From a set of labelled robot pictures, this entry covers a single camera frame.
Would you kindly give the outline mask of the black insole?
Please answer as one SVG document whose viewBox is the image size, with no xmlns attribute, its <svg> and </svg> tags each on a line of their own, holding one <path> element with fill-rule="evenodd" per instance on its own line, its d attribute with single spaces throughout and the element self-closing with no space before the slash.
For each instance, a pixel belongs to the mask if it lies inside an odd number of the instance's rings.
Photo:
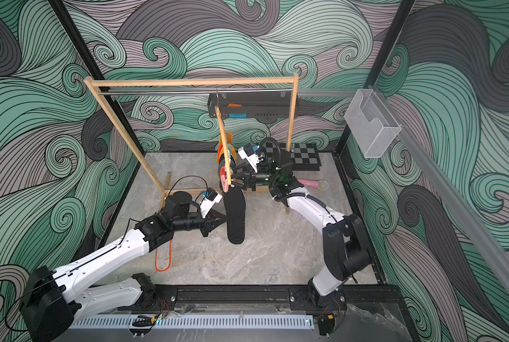
<svg viewBox="0 0 509 342">
<path fill-rule="evenodd" d="M 234 245 L 241 245 L 245 238 L 246 199 L 239 187 L 230 188 L 224 194 L 227 215 L 227 237 Z"/>
</svg>

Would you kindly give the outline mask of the curved wooden clip hanger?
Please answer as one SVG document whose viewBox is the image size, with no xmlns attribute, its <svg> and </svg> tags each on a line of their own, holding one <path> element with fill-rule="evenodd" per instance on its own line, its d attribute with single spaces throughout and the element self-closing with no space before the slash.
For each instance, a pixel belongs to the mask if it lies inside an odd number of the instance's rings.
<svg viewBox="0 0 509 342">
<path fill-rule="evenodd" d="M 226 135 L 226 131 L 224 129 L 224 123 L 223 123 L 223 119 L 222 119 L 222 114 L 220 112 L 220 108 L 218 106 L 216 106 L 214 109 L 215 109 L 215 113 L 216 113 L 216 117 L 217 117 L 218 126 L 220 129 L 220 138 L 222 141 L 222 151 L 224 153 L 224 167 L 225 167 L 225 171 L 226 171 L 226 180 L 227 180 L 226 184 L 223 183 L 222 186 L 223 186 L 223 190 L 225 192 L 227 192 L 228 187 L 232 184 L 232 174 L 231 174 L 231 168 L 230 168 L 230 153 L 229 153 L 229 150 L 227 147 L 227 135 Z"/>
</svg>

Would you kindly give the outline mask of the red patterned insole front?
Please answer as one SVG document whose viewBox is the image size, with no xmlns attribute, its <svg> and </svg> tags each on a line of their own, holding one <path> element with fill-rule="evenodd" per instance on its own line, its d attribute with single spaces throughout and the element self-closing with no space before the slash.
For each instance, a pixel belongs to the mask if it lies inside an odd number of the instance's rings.
<svg viewBox="0 0 509 342">
<path fill-rule="evenodd" d="M 159 247 L 155 252 L 154 266 L 156 272 L 163 273 L 168 271 L 173 262 L 173 243 L 168 242 Z"/>
</svg>

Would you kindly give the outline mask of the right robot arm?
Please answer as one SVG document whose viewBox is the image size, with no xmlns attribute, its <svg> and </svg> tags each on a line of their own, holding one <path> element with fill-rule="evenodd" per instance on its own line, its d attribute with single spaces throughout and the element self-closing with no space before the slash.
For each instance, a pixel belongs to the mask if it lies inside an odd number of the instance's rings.
<svg viewBox="0 0 509 342">
<path fill-rule="evenodd" d="M 298 212 L 321 233 L 324 267 L 308 282 L 305 298 L 314 308 L 334 303 L 334 292 L 371 263 L 370 242 L 362 219 L 345 215 L 312 195 L 291 171 L 267 167 L 238 172 L 232 184 L 244 190 L 267 184 L 271 198 Z"/>
</svg>

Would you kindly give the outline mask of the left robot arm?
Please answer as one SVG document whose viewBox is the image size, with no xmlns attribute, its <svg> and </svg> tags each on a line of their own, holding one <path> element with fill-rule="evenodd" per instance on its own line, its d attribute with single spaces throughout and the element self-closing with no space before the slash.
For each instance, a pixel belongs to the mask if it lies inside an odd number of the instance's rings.
<svg viewBox="0 0 509 342">
<path fill-rule="evenodd" d="M 167 197 L 160 212 L 138 222 L 122 237 L 75 262 L 29 276 L 19 309 L 33 341 L 52 341 L 73 323 L 110 309 L 165 310 L 156 286 L 142 273 L 124 281 L 97 286 L 96 282 L 134 259 L 170 242 L 180 231 L 199 230 L 203 237 L 227 218 L 213 209 L 222 196 L 212 188 L 200 203 L 190 193 Z"/>
</svg>

